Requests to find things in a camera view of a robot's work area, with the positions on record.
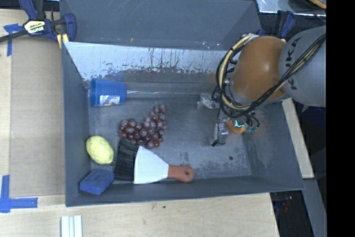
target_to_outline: label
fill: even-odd
[[[120,96],[114,95],[101,95],[100,96],[100,106],[111,106],[111,105],[119,105],[120,104]]]
[[[45,27],[45,22],[44,21],[36,21],[36,20],[28,21],[24,25],[24,28],[30,34],[36,34],[36,33],[44,32],[44,27]]]

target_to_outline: clamp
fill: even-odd
[[[61,44],[61,38],[73,41],[77,33],[74,15],[67,13],[64,18],[56,21],[46,19],[43,10],[44,0],[18,0],[20,7],[28,16],[28,20],[22,25],[23,30],[0,37],[0,42],[10,41],[13,38],[29,35],[30,37],[43,37]],[[61,24],[66,25],[65,33],[62,35],[55,30]]]

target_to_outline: blue sponge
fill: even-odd
[[[79,190],[100,195],[112,183],[113,179],[114,173],[107,170],[94,169],[80,181]]]

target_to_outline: black bristles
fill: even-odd
[[[134,163],[138,145],[122,139],[118,146],[115,180],[134,180]]]

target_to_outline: white brush handle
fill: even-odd
[[[174,166],[169,165],[168,178],[183,181],[184,183],[191,182],[195,177],[195,171],[190,166]]]

